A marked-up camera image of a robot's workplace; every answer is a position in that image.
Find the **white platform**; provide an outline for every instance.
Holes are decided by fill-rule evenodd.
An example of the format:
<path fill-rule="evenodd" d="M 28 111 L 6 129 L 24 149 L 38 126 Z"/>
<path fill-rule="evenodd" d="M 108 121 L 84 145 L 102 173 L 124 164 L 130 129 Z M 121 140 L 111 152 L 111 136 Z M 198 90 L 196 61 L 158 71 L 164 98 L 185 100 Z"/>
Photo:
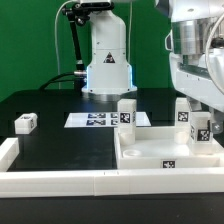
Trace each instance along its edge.
<path fill-rule="evenodd" d="M 175 142 L 175 127 L 136 128 L 133 145 L 120 145 L 115 129 L 115 152 L 118 169 L 208 168 L 224 166 L 224 149 L 213 139 L 211 144 L 194 145 Z M 202 147 L 211 154 L 200 154 Z"/>
<path fill-rule="evenodd" d="M 136 134 L 134 148 L 119 148 L 115 129 L 120 169 L 0 172 L 0 198 L 224 192 L 224 152 L 215 140 L 214 154 L 195 155 L 174 142 L 172 127 L 137 128 Z M 130 149 L 141 153 L 122 156 Z M 164 161 L 175 161 L 175 169 L 163 169 Z"/>

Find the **black tabletop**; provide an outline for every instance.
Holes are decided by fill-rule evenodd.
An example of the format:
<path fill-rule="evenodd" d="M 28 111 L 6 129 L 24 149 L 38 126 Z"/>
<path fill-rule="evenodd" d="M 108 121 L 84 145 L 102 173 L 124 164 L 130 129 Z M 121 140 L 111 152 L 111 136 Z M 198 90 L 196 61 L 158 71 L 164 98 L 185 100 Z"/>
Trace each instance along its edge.
<path fill-rule="evenodd" d="M 137 111 L 152 125 L 174 120 L 173 89 L 142 89 Z M 116 169 L 112 127 L 64 128 L 69 113 L 116 112 L 117 102 L 83 99 L 73 90 L 21 91 L 0 104 L 0 136 L 19 137 L 20 154 L 9 171 Z M 14 120 L 36 113 L 38 127 L 30 135 L 15 135 Z"/>
<path fill-rule="evenodd" d="M 152 126 L 173 125 L 173 89 L 141 89 L 137 110 Z M 64 128 L 69 113 L 113 112 L 115 102 L 83 99 L 73 90 L 21 91 L 0 103 L 0 142 L 19 137 L 9 171 L 116 169 L 113 128 Z M 15 135 L 14 120 L 36 113 L 38 127 Z M 216 136 L 223 143 L 223 135 Z M 1 223 L 223 223 L 224 194 L 161 194 L 0 199 Z"/>

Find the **white plastic border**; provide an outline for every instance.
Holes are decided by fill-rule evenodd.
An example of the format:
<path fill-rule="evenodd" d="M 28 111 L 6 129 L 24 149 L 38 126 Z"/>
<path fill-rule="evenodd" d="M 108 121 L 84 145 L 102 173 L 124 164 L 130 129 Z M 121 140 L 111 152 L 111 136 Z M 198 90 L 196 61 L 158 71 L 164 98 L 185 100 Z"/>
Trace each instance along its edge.
<path fill-rule="evenodd" d="M 1 149 L 17 146 L 7 139 Z M 0 198 L 199 192 L 224 192 L 224 168 L 0 172 Z"/>

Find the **green wall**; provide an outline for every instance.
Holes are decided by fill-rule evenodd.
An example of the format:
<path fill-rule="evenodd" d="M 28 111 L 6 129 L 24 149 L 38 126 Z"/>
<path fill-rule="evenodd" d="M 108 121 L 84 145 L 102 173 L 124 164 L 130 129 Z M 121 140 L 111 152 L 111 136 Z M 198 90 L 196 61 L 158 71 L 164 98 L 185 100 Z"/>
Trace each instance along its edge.
<path fill-rule="evenodd" d="M 1 0 L 0 101 L 18 90 L 37 89 L 57 74 L 54 20 L 64 0 Z M 117 3 L 114 13 L 128 25 L 129 4 Z M 138 87 L 171 87 L 164 38 L 170 24 L 154 9 L 154 0 L 133 2 L 131 64 Z M 84 62 L 91 60 L 90 26 L 79 28 Z M 75 69 L 69 24 L 59 19 L 62 72 Z"/>

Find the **white cube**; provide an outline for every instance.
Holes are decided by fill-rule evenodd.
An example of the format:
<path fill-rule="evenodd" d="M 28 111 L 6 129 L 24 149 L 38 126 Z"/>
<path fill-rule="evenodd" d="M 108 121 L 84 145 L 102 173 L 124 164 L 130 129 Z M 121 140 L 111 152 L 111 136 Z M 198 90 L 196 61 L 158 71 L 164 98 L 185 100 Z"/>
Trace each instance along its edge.
<path fill-rule="evenodd" d="M 136 100 L 121 99 L 118 102 L 118 133 L 122 145 L 135 143 Z"/>
<path fill-rule="evenodd" d="M 34 113 L 23 114 L 14 123 L 16 134 L 30 134 L 37 126 L 37 115 Z"/>

